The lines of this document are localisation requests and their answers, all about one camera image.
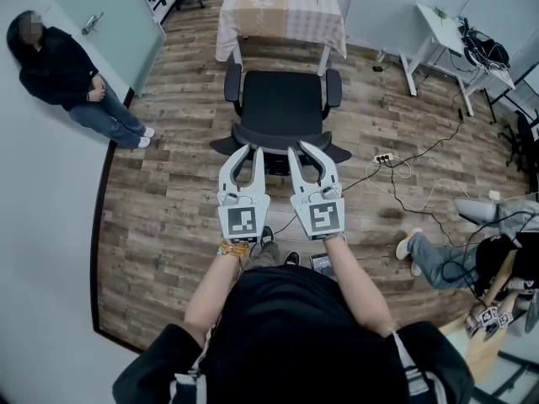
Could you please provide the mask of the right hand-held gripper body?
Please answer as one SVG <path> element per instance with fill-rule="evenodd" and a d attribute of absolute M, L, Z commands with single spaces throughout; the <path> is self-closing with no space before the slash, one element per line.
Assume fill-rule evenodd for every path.
<path fill-rule="evenodd" d="M 294 194 L 291 205 L 308 240 L 324 240 L 344 231 L 344 198 L 341 186 Z"/>

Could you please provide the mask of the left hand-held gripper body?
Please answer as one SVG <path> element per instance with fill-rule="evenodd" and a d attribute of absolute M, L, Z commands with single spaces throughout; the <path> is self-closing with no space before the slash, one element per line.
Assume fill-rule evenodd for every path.
<path fill-rule="evenodd" d="M 217 211 L 225 240 L 232 245 L 259 242 L 270 197 L 267 194 L 253 197 L 219 192 L 217 199 Z"/>

